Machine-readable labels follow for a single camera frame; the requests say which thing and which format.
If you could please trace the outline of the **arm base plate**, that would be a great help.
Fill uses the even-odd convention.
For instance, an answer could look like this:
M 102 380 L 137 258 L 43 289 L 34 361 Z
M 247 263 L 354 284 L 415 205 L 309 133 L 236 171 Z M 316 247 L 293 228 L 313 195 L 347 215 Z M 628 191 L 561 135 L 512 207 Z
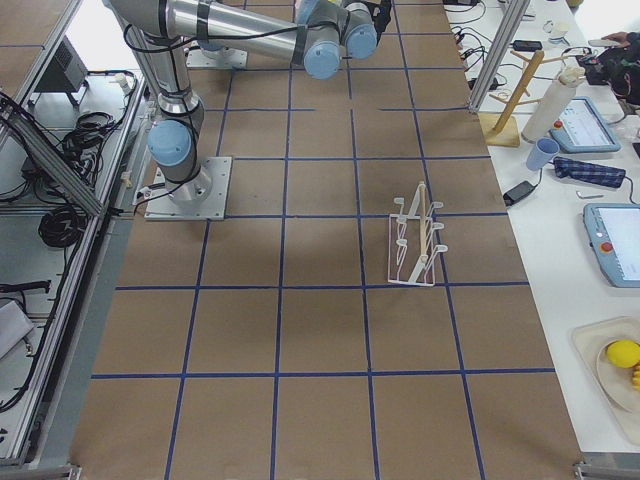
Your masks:
M 144 217 L 149 221 L 196 221 L 225 218 L 226 201 L 232 169 L 231 157 L 206 157 L 199 174 L 172 191 L 169 183 L 150 194 Z
M 244 70 L 248 54 L 245 51 L 222 47 L 207 50 L 194 44 L 189 48 L 186 65 L 189 69 Z

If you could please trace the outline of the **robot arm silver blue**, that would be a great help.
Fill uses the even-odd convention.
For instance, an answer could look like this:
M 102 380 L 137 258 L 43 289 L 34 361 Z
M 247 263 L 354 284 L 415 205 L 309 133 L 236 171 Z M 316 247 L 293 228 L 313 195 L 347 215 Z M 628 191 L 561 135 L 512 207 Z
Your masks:
M 227 6 L 218 1 L 109 1 L 124 24 L 123 33 L 140 31 L 140 45 L 129 48 L 148 62 L 161 119 L 147 146 L 159 166 L 168 197 L 195 204 L 213 186 L 197 152 L 204 106 L 192 88 L 185 46 L 226 48 L 279 58 L 302 66 L 314 79 L 332 77 L 341 57 L 366 59 L 376 50 L 388 10 L 366 1 L 299 1 L 292 22 Z

